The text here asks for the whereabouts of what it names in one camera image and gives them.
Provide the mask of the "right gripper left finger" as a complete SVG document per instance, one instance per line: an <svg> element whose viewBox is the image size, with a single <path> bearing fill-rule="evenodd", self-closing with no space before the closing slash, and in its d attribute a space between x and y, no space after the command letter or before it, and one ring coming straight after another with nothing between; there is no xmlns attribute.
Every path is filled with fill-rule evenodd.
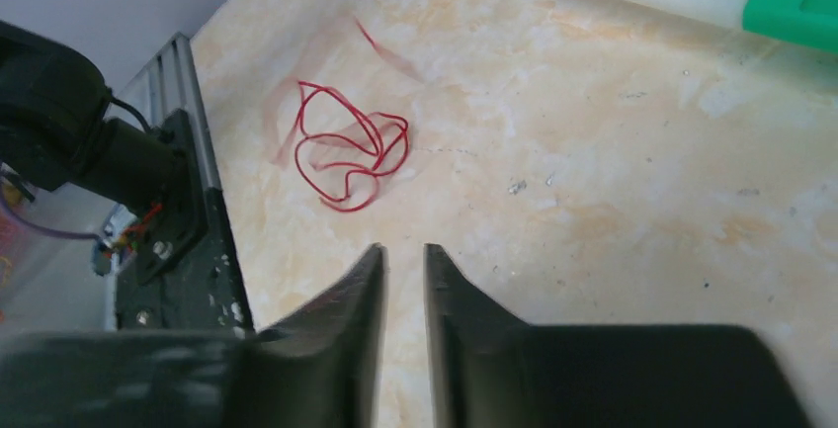
<svg viewBox="0 0 838 428"><path fill-rule="evenodd" d="M259 332L31 333L1 342L5 427L369 427L386 253Z"/></svg>

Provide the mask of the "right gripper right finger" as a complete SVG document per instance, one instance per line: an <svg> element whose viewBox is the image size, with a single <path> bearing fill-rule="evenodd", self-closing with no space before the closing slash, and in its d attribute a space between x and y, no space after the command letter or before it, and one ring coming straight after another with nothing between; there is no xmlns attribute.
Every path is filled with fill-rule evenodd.
<svg viewBox="0 0 838 428"><path fill-rule="evenodd" d="M439 427L808 427L755 332L721 324L529 323L425 248Z"/></svg>

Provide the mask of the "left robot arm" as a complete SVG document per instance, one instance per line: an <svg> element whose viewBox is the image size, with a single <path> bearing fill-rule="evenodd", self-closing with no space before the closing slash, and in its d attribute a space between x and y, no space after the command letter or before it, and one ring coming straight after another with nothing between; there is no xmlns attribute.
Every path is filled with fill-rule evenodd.
<svg viewBox="0 0 838 428"><path fill-rule="evenodd" d="M189 117L138 128L107 118L117 98L96 65L62 43L1 25L1 160L38 188L73 184L125 206L140 222L98 246L130 246L144 285L172 271L207 231Z"/></svg>

